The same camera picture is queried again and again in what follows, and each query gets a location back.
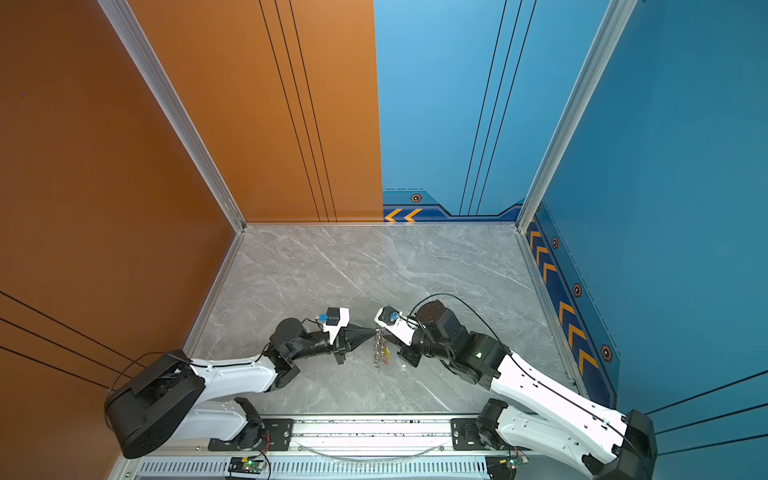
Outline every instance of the gray marble floor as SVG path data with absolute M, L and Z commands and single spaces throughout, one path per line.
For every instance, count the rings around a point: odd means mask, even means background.
M 256 355 L 280 320 L 314 318 L 329 306 L 349 307 L 353 323 L 374 327 L 382 306 L 408 312 L 425 296 L 447 292 L 472 305 L 534 367 L 572 386 L 513 228 L 248 227 L 194 355 Z M 468 330 L 488 332 L 461 303 L 440 300 Z M 390 364 L 377 370 L 372 346 L 372 340 L 364 343 L 341 366 L 332 356 L 298 360 L 301 373 L 288 386 L 249 397 L 260 412 L 283 415 L 470 413 L 492 396 L 452 375 L 437 359 L 424 358 L 412 368 L 395 354 L 396 347 Z

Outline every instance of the aluminum corner post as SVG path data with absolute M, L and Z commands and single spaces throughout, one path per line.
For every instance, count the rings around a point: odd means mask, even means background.
M 246 224 L 245 218 L 127 0 L 98 0 L 98 2 L 232 228 L 236 232 L 242 232 Z
M 576 131 L 590 98 L 592 98 L 594 89 L 598 86 L 605 66 L 614 53 L 616 44 L 619 42 L 624 27 L 627 26 L 636 3 L 637 0 L 611 0 L 605 11 L 598 33 L 594 36 L 592 46 L 589 48 L 576 83 L 571 90 L 571 96 L 565 104 L 563 115 L 552 134 L 552 139 L 536 171 L 528 195 L 525 196 L 525 202 L 516 222 L 518 230 L 523 233 L 533 219 L 541 199 L 544 198 L 549 182 L 558 169 L 565 149 L 568 148 L 568 143 Z
M 232 263 L 235 261 L 235 256 L 237 255 L 237 251 L 240 249 L 240 245 L 243 242 L 244 236 L 244 232 L 235 232 L 235 236 L 232 239 L 230 248 L 227 250 L 227 255 L 224 256 L 224 260 L 221 262 L 221 266 L 219 267 L 219 271 L 216 274 L 216 278 L 214 278 L 214 282 L 211 284 L 210 289 L 208 290 L 208 294 L 203 301 L 203 305 L 200 308 L 200 311 L 197 313 L 197 317 L 195 318 L 195 321 L 192 324 L 192 328 L 187 335 L 187 340 L 184 342 L 184 347 L 182 347 L 184 353 L 189 356 L 194 354 L 197 343 L 200 341 L 200 337 L 203 335 L 203 329 L 208 323 L 208 317 L 210 316 L 210 313 L 214 311 L 216 298 L 219 297 L 219 292 L 224 286 L 224 282 L 227 280 L 227 274 L 230 272 Z

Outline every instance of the ventilation grille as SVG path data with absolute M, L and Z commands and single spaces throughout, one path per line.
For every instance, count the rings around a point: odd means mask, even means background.
M 272 478 L 299 477 L 440 477 L 466 478 L 467 474 L 487 475 L 485 461 L 472 460 L 416 460 L 407 463 L 395 462 L 344 462 L 335 460 L 272 461 Z
M 139 472 L 144 477 L 152 477 L 152 474 L 166 474 L 162 476 L 171 477 L 174 473 L 193 473 L 193 474 L 203 474 L 201 476 L 206 476 L 205 474 L 221 474 L 227 473 L 227 466 L 229 465 L 229 462 L 222 462 L 218 458 L 215 460 L 184 460 L 181 462 L 173 462 L 173 461 L 151 461 L 151 460 L 144 460 L 141 463 L 141 467 L 139 468 Z
M 272 457 L 271 480 L 306 478 L 487 478 L 481 456 L 419 458 L 410 462 L 345 462 L 330 458 Z M 135 480 L 228 478 L 230 457 L 146 457 Z M 260 475 L 243 475 L 259 478 Z

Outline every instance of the robotic arm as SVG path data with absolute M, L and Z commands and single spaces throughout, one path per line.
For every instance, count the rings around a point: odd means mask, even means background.
M 247 399 L 213 399 L 283 388 L 299 374 L 296 359 L 332 353 L 341 365 L 376 333 L 350 324 L 346 308 L 329 308 L 318 324 L 322 330 L 310 333 L 298 319 L 285 319 L 260 355 L 244 359 L 188 359 L 181 350 L 164 354 L 104 404 L 123 456 L 141 457 L 168 440 L 210 439 L 209 450 L 266 447 L 266 427 Z
M 422 356 L 439 358 L 466 382 L 521 403 L 539 415 L 491 399 L 476 426 L 494 450 L 506 445 L 534 449 L 600 480 L 650 480 L 656 461 L 651 420 L 632 410 L 624 415 L 600 406 L 548 378 L 498 339 L 468 332 L 456 315 L 435 300 L 407 318 L 391 306 L 376 323 L 401 346 L 412 366 Z

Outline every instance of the orange wall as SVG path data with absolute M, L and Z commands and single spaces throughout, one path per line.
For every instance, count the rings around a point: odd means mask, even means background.
M 372 0 L 130 4 L 247 221 L 381 220 Z
M 126 356 L 181 347 L 231 226 L 96 1 L 8 0 L 0 22 L 0 290 Z M 128 364 L 4 296 L 0 318 Z M 116 376 L 2 321 L 0 346 L 102 385 Z M 0 478 L 44 478 L 51 463 L 57 478 L 106 475 L 106 389 L 0 361 Z

